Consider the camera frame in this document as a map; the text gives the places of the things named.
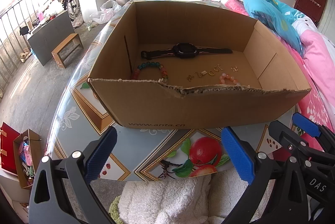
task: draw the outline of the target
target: blue gripper pad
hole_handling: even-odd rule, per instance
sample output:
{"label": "blue gripper pad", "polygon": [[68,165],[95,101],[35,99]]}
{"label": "blue gripper pad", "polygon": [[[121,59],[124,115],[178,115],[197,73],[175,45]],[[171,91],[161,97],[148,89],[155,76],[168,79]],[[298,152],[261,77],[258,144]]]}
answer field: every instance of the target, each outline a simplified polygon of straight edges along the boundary
{"label": "blue gripper pad", "polygon": [[117,132],[114,127],[109,127],[108,132],[99,141],[95,151],[86,162],[85,181],[90,184],[91,181],[98,178],[104,164],[115,147],[117,141]]}
{"label": "blue gripper pad", "polygon": [[312,137],[320,137],[321,135],[318,125],[300,113],[292,115],[292,122]]}
{"label": "blue gripper pad", "polygon": [[223,128],[221,142],[227,151],[241,180],[251,184],[255,177],[254,163],[234,136],[230,127]]}

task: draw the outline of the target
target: screw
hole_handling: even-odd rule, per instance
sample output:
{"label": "screw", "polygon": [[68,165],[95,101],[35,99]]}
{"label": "screw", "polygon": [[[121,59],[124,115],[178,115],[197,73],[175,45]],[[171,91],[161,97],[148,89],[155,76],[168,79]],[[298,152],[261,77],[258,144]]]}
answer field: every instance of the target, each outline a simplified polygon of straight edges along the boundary
{"label": "screw", "polygon": [[296,163],[296,158],[293,157],[293,156],[291,156],[291,157],[290,157],[290,162],[291,162],[291,163]]}
{"label": "screw", "polygon": [[44,157],[42,158],[42,162],[43,162],[43,163],[46,163],[47,161],[49,161],[49,156],[44,156]]}
{"label": "screw", "polygon": [[311,167],[311,166],[312,166],[312,164],[310,163],[309,160],[306,160],[306,161],[305,161],[305,165],[306,165],[307,167]]}
{"label": "screw", "polygon": [[75,151],[72,153],[72,157],[73,158],[79,158],[81,156],[81,152],[80,151]]}
{"label": "screw", "polygon": [[258,156],[258,158],[263,159],[263,160],[266,158],[266,154],[264,152],[258,153],[257,156]]}

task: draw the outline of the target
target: red gift bag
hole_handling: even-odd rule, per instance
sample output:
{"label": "red gift bag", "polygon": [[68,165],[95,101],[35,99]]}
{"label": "red gift bag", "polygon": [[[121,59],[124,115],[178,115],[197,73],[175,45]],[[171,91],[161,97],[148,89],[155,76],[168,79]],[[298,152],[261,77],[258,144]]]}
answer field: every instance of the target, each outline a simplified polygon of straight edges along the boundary
{"label": "red gift bag", "polygon": [[17,172],[13,141],[19,135],[16,130],[9,127],[6,123],[2,123],[0,135],[1,168],[14,174],[17,174]]}

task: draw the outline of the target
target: green rug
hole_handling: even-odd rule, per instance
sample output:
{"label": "green rug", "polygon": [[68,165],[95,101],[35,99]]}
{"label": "green rug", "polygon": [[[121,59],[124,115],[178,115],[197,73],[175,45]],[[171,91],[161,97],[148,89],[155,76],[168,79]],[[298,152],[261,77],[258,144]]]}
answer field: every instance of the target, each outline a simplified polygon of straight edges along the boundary
{"label": "green rug", "polygon": [[119,216],[119,208],[118,203],[120,201],[121,196],[118,196],[113,200],[111,206],[109,207],[108,213],[112,217],[112,219],[116,222],[116,224],[124,224]]}

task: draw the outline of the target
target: smartwatch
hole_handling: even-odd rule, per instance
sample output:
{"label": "smartwatch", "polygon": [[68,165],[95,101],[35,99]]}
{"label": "smartwatch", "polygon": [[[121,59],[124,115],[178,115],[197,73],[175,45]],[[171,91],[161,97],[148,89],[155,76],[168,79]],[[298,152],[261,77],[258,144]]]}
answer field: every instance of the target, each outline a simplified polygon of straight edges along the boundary
{"label": "smartwatch", "polygon": [[196,47],[190,43],[179,43],[171,49],[141,51],[143,59],[151,60],[157,57],[176,56],[178,58],[194,58],[200,54],[231,54],[231,49],[216,49],[211,47]]}

